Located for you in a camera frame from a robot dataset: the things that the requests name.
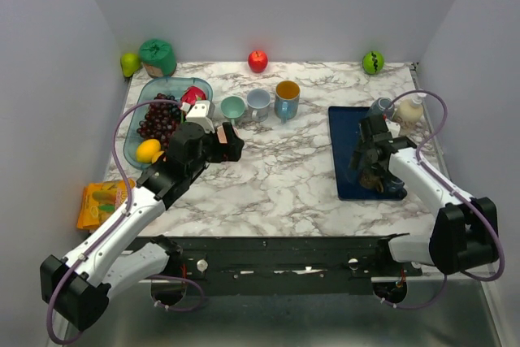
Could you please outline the mint green mug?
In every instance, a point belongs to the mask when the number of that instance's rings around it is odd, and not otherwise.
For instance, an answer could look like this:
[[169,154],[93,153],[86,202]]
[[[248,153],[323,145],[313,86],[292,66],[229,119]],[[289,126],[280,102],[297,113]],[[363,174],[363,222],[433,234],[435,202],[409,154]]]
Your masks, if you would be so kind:
[[245,102],[241,97],[229,96],[222,100],[220,104],[220,110],[225,119],[227,119],[232,125],[236,125],[239,119],[245,113]]

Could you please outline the grey blue mug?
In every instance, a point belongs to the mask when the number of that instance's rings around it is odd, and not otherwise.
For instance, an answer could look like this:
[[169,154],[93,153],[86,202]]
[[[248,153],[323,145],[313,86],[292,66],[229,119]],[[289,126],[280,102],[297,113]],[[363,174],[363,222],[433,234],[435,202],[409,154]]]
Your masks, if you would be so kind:
[[263,122],[268,118],[271,95],[265,89],[253,89],[246,97],[251,119],[255,122]]

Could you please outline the blue butterfly mug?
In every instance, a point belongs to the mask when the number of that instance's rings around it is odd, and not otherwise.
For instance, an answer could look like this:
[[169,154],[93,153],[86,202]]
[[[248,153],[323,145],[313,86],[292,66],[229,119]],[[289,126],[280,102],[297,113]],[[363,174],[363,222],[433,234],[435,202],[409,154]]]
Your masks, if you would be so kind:
[[297,115],[300,87],[297,83],[284,80],[275,88],[275,114],[282,124],[287,123]]

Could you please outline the pink mug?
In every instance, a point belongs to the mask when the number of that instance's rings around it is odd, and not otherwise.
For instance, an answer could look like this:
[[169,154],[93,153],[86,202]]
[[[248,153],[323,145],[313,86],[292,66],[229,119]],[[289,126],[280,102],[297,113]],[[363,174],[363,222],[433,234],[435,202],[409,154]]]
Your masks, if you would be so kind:
[[233,143],[235,131],[230,123],[224,123],[217,127],[216,135],[220,144],[226,145]]

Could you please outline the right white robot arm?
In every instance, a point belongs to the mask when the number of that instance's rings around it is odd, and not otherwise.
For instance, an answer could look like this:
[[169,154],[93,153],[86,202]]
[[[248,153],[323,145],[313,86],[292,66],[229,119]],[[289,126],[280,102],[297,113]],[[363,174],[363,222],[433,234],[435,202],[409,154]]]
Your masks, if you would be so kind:
[[433,215],[430,234],[398,235],[374,255],[375,269],[392,275],[403,262],[436,267],[445,275],[498,261],[496,205],[453,184],[420,154],[408,137],[394,137],[382,115],[360,120],[350,168],[380,181],[399,179]]

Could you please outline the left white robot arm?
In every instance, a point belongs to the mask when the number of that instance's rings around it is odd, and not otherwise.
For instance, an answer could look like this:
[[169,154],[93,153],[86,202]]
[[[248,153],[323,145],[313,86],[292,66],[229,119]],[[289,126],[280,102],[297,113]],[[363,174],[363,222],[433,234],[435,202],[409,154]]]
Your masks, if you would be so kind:
[[120,255],[189,190],[209,164],[239,161],[244,145],[229,122],[213,132],[194,122],[181,124],[167,151],[141,173],[127,200],[94,234],[62,258],[50,255],[42,262],[41,295],[48,305],[47,316],[59,313],[82,332],[128,285],[156,274],[174,276],[180,258],[165,239],[152,240],[127,260]]

